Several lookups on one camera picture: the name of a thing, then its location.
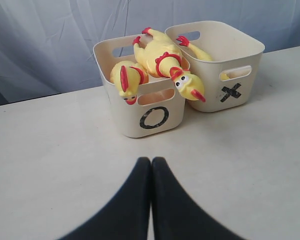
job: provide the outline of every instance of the backdrop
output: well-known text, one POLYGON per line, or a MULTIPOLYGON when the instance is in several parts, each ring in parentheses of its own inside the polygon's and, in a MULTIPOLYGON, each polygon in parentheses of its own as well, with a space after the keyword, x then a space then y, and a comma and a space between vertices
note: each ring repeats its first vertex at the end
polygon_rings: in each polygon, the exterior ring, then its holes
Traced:
POLYGON ((100 86, 99 41, 202 20, 300 46, 300 0, 0 0, 0 104, 100 86))

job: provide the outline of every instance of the yellow rubber chicken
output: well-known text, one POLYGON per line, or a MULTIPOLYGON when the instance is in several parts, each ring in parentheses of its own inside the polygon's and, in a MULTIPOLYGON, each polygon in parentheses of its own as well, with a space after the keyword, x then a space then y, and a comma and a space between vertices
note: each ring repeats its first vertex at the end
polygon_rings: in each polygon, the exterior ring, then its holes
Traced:
MULTIPOLYGON (((185 46, 189 48, 195 54, 195 57, 197 59, 207 62, 213 62, 213 59, 210 56, 210 54, 193 45, 185 36, 179 36, 176 40, 181 42, 179 43, 180 46, 185 46)), ((224 81, 230 79, 230 77, 223 72, 220 75, 220 79, 224 81)))
POLYGON ((112 68, 110 80, 119 91, 119 95, 129 105, 137 101, 138 86, 149 82, 147 71, 139 63, 120 61, 112 68))
POLYGON ((140 36, 134 39, 135 60, 155 78, 172 78, 180 95, 185 99, 205 102, 202 80, 181 67, 181 49, 168 35, 151 27, 145 28, 142 33, 151 35, 153 39, 145 48, 139 46, 140 36))

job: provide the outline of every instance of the black tape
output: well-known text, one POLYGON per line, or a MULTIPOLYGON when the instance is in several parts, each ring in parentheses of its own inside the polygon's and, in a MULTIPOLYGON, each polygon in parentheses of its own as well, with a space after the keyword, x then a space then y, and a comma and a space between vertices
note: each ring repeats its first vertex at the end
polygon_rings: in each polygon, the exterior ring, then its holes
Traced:
POLYGON ((143 114, 143 116, 140 119, 140 127, 143 129, 155 129, 158 128, 160 126, 162 126, 169 118, 169 111, 166 107, 164 106, 157 106, 157 107, 153 107, 151 109, 149 109, 145 114, 143 114), (150 113, 152 113, 155 110, 163 110, 164 112, 164 116, 161 122, 155 124, 155 125, 146 125, 145 121, 147 119, 147 117, 149 116, 150 113))
POLYGON ((228 88, 226 86, 224 86, 221 91, 225 92, 226 95, 220 100, 222 103, 227 100, 230 96, 238 99, 241 96, 241 93, 237 91, 238 88, 241 87, 240 83, 237 83, 236 85, 233 86, 233 88, 228 88))

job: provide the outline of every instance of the rubber chicken head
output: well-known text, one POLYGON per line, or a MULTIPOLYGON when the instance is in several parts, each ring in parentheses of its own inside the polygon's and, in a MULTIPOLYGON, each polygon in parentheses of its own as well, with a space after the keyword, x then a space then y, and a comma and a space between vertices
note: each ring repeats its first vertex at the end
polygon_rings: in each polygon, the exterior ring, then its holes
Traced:
POLYGON ((121 66, 120 86, 117 86, 119 95, 129 105, 137 101, 137 92, 140 82, 140 75, 133 67, 121 66))
POLYGON ((170 75, 182 97, 192 101, 206 101, 204 97, 205 87, 198 76, 191 74, 188 69, 179 67, 172 67, 170 75))

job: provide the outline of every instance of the letter x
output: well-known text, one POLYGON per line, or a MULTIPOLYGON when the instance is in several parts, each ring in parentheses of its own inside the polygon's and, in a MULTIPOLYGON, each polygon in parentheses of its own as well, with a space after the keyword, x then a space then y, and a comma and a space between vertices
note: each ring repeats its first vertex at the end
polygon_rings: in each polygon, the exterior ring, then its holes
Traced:
POLYGON ((239 98, 241 96, 241 93, 237 91, 238 88, 240 88, 241 84, 237 83, 236 85, 233 86, 233 88, 228 88, 226 86, 224 86, 221 91, 225 92, 226 95, 220 100, 222 103, 227 100, 230 96, 234 97, 234 98, 239 98))

